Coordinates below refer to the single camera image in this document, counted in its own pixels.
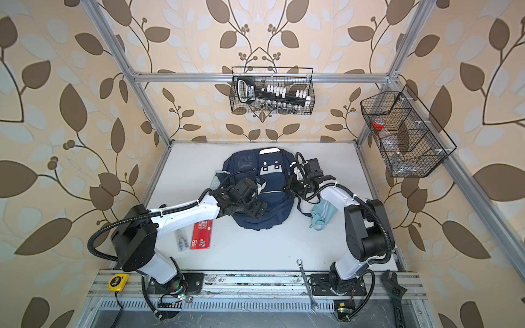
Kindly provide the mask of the navy blue backpack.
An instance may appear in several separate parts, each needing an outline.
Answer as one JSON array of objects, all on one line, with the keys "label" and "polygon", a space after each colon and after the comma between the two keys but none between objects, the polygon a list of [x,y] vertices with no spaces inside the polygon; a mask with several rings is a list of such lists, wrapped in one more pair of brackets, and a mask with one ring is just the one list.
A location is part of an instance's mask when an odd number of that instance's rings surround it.
[{"label": "navy blue backpack", "polygon": [[297,161],[292,153],[275,147],[242,150],[229,156],[219,175],[223,186],[235,185],[243,178],[257,180],[260,187],[257,200],[267,205],[259,218],[247,213],[233,214],[237,225],[260,231],[283,224],[295,202],[288,186],[295,178],[296,167]]}]

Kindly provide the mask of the light blue pencil case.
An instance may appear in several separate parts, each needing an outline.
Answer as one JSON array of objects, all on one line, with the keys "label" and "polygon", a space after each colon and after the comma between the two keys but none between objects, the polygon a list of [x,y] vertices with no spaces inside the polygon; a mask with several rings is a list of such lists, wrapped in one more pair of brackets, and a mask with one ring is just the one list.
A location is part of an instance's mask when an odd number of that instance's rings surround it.
[{"label": "light blue pencil case", "polygon": [[338,209],[333,204],[327,200],[322,200],[320,203],[314,205],[310,212],[310,228],[316,231],[322,231],[337,212]]}]

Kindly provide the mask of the red packaged item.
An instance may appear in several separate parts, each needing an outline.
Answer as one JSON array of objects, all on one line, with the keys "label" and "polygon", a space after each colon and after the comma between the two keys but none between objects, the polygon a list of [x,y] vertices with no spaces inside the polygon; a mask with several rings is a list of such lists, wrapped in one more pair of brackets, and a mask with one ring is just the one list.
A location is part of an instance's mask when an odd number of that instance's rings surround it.
[{"label": "red packaged item", "polygon": [[194,231],[191,238],[192,250],[209,249],[211,246],[213,220],[199,221],[194,224]]}]

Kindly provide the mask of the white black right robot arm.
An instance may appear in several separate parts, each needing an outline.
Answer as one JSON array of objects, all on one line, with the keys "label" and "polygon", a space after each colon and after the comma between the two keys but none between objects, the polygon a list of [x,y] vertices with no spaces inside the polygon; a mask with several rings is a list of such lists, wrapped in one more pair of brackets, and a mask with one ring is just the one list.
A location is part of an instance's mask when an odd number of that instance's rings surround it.
[{"label": "white black right robot arm", "polygon": [[337,212],[344,214],[347,250],[331,264],[328,284],[334,294],[345,295],[372,265],[386,264],[392,257],[395,241],[384,204],[363,199],[335,177],[325,175],[317,159],[306,160],[296,153],[291,169],[287,191],[299,202],[313,205],[304,213],[311,219],[311,228],[321,231]]}]

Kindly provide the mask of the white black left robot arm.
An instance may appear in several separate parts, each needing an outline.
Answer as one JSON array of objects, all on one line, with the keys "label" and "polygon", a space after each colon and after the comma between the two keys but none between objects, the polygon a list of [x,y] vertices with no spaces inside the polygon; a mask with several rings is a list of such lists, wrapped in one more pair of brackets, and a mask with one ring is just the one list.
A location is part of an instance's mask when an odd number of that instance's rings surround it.
[{"label": "white black left robot arm", "polygon": [[[124,272],[136,271],[152,277],[158,284],[170,284],[180,269],[175,259],[157,249],[157,241],[181,228],[235,213],[258,219],[267,209],[267,204],[258,200],[265,187],[263,178],[253,176],[229,187],[220,184],[217,189],[205,189],[193,202],[146,210],[96,231],[87,242],[88,251],[97,258],[117,262]],[[94,245],[99,236],[111,230],[114,256],[98,251]]]}]

